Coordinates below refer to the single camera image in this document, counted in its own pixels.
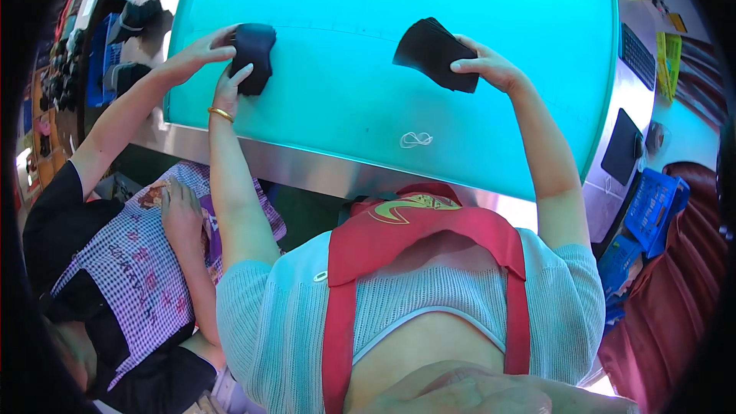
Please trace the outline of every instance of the keyboard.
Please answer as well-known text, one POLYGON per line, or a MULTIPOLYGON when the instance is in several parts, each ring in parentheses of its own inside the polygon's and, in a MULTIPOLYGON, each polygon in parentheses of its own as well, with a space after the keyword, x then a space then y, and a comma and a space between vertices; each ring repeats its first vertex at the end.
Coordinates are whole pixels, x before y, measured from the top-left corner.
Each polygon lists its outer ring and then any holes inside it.
POLYGON ((654 90, 654 82, 657 79, 657 61, 625 23, 621 23, 621 55, 619 56, 647 88, 654 90))

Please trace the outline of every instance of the hand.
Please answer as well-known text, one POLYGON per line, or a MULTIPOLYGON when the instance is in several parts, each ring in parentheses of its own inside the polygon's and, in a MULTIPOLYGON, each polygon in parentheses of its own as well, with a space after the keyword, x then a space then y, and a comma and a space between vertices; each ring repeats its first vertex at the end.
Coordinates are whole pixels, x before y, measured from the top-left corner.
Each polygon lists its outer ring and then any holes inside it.
POLYGON ((230 44, 238 25, 218 29, 193 41, 187 48, 167 59, 156 70, 166 75, 172 87, 181 85, 207 63, 235 58, 235 47, 230 44))
POLYGON ((194 190, 171 177, 171 192, 163 188, 161 193, 161 224, 171 248, 181 262, 184 259, 201 259, 202 208, 194 190))
POLYGON ((230 74, 230 66, 231 64, 227 65, 220 79, 217 80, 215 99, 212 101, 212 107, 221 109, 235 118, 238 115, 238 85, 253 72, 253 63, 238 70, 233 78, 228 76, 230 74))
POLYGON ((455 38, 471 50, 475 50, 478 58, 459 59, 453 62, 450 64, 453 72, 458 74, 477 72, 486 79, 486 82, 504 93, 513 91, 520 81, 526 79, 524 72, 487 46, 461 34, 455 34, 455 38))

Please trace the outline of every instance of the green floor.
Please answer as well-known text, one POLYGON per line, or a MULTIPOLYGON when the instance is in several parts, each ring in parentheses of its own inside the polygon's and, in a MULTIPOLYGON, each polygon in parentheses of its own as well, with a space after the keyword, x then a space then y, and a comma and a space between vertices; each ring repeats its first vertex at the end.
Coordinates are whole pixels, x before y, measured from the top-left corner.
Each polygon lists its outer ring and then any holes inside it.
MULTIPOLYGON (((113 169, 146 186, 178 161, 177 157, 165 153, 129 145, 115 160, 113 169)), ((286 236, 279 242, 281 248, 289 251, 335 228, 344 203, 341 198, 280 186, 271 204, 286 222, 286 236)))

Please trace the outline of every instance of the red apron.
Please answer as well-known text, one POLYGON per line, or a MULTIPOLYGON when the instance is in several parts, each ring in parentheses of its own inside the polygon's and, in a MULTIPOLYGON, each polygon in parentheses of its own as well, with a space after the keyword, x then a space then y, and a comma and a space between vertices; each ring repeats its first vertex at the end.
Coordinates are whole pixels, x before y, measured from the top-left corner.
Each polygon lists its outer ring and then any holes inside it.
POLYGON ((342 414, 353 370, 355 281, 390 264, 417 240, 443 230, 469 237, 509 271, 506 286, 506 357, 503 372, 529 373, 529 309, 519 233, 493 211, 463 207, 446 184, 416 184, 400 198, 354 204, 333 230, 327 259, 330 288, 322 339, 322 396, 326 414, 342 414))

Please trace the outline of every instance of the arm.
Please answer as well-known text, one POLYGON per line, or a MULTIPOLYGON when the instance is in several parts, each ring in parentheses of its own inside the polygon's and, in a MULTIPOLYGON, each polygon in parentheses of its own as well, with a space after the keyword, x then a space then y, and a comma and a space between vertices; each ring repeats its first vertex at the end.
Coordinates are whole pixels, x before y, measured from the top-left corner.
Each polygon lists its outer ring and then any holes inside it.
MULTIPOLYGON (((226 68, 217 83, 212 106, 235 118, 238 85, 253 71, 249 64, 233 78, 226 68)), ((222 270, 244 260, 273 265, 281 255, 263 214, 253 177, 240 149, 233 124, 224 116, 210 114, 210 188, 222 240, 222 270)))
POLYGON ((514 106, 537 198, 539 237, 552 249, 577 243, 590 247, 580 176, 562 132, 529 78, 490 48, 465 36, 460 42, 478 53, 450 68, 478 72, 505 92, 514 106))
POLYGON ((225 365, 225 356, 217 333, 215 285, 205 268, 200 244, 202 208, 199 199, 194 190, 180 184, 173 176, 171 191, 164 189, 162 197, 161 223, 171 249, 177 255, 199 326, 198 332, 181 346, 220 369, 225 365))
POLYGON ((84 200, 166 92, 186 82, 203 65, 234 57, 235 48, 224 46, 233 29, 223 28, 193 42, 136 82, 102 113, 71 157, 84 200))

